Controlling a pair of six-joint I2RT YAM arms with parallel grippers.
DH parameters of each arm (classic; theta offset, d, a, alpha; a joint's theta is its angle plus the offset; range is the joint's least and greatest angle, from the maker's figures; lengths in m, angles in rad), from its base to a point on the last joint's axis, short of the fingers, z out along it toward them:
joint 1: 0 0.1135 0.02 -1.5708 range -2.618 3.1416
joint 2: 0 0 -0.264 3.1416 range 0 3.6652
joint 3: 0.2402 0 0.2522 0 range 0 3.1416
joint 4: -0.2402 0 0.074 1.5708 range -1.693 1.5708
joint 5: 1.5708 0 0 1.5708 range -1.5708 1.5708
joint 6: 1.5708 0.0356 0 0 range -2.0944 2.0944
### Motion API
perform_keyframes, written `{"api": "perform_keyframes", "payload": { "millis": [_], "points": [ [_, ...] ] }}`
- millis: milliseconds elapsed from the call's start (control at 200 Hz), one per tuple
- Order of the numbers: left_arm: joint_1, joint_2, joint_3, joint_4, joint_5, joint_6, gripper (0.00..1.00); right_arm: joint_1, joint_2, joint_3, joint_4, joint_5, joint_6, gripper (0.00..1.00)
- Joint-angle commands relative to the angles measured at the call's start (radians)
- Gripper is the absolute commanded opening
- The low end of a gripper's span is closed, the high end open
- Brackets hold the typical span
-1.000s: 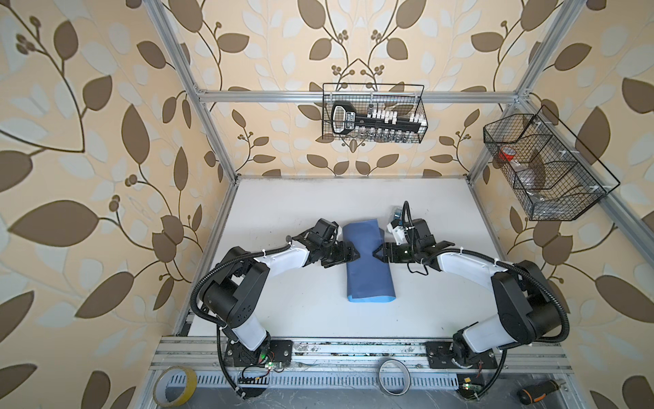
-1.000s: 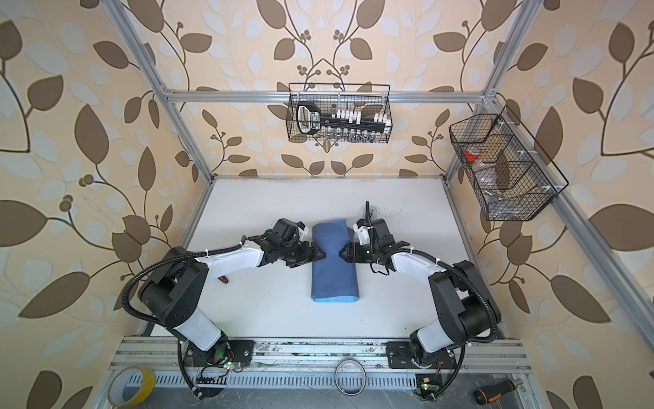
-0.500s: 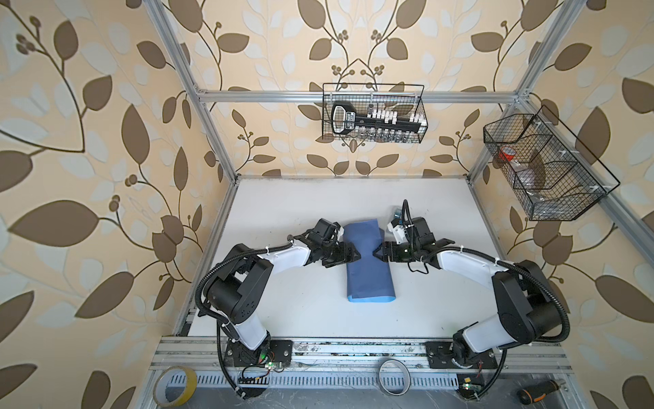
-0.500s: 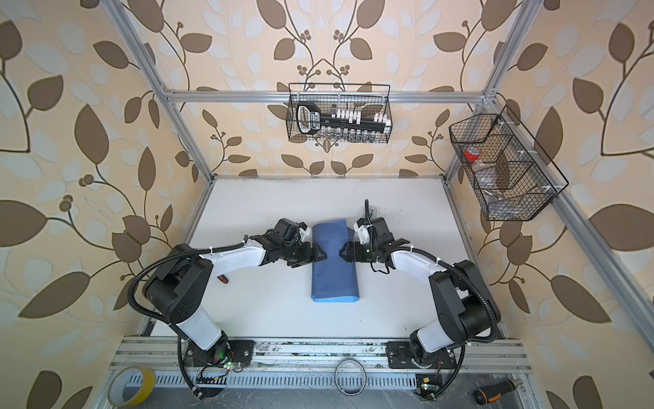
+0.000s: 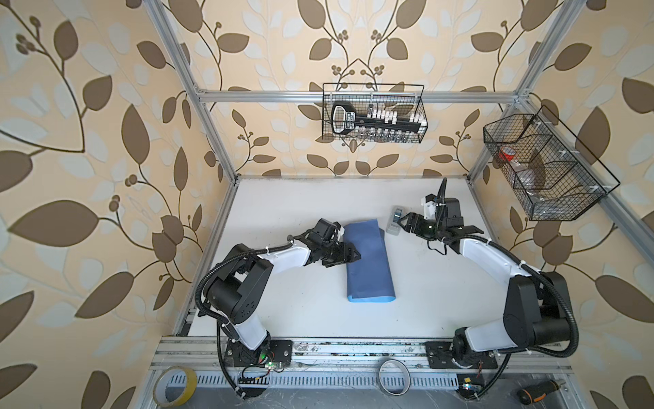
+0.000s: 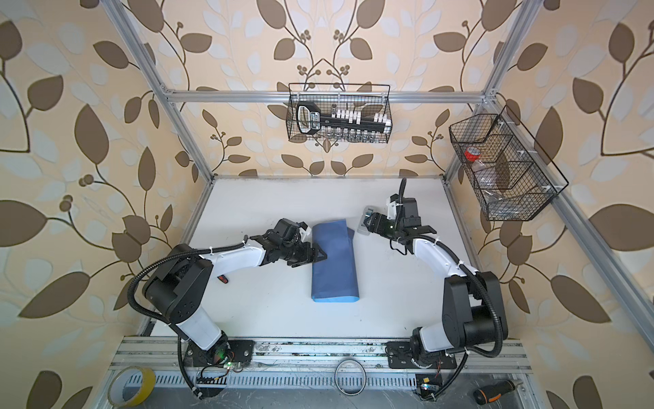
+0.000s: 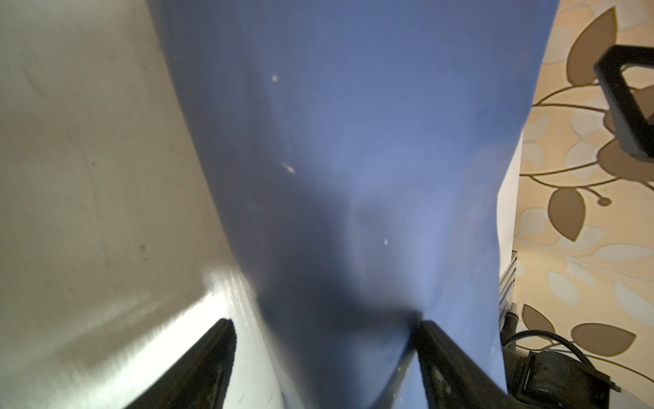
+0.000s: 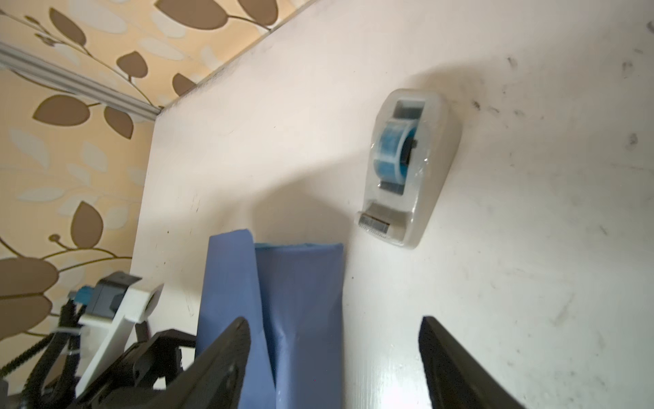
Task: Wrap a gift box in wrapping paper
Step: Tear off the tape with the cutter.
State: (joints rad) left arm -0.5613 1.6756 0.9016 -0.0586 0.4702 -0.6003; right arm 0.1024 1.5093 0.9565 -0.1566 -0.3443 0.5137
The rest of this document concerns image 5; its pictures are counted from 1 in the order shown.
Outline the blue wrapping paper sheet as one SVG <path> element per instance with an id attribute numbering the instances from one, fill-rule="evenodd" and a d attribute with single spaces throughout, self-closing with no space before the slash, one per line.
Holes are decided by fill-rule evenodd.
<path id="1" fill-rule="evenodd" d="M 347 265 L 347 299 L 350 303 L 391 303 L 395 300 L 384 236 L 376 219 L 345 226 L 344 240 L 361 256 L 358 261 Z"/>

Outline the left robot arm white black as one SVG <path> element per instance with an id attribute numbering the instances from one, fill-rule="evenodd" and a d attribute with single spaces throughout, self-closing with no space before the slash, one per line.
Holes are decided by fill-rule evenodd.
<path id="1" fill-rule="evenodd" d="M 355 245 L 343 239 L 344 227 L 324 218 L 284 245 L 253 249 L 235 245 L 199 281 L 193 299 L 198 317 L 213 319 L 220 330 L 249 351 L 269 342 L 269 331 L 256 310 L 271 277 L 316 262 L 326 268 L 361 259 Z"/>

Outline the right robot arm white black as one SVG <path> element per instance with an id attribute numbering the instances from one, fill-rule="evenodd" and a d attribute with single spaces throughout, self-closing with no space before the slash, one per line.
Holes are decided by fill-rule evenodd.
<path id="1" fill-rule="evenodd" d="M 430 194 L 422 216 L 410 212 L 393 219 L 402 230 L 444 245 L 482 268 L 506 291 L 502 317 L 456 330 L 451 356 L 460 366 L 490 352 L 536 351 L 558 358 L 573 355 L 580 344 L 567 282 L 561 274 L 545 273 L 510 250 L 486 238 L 482 229 L 465 223 L 456 199 Z"/>

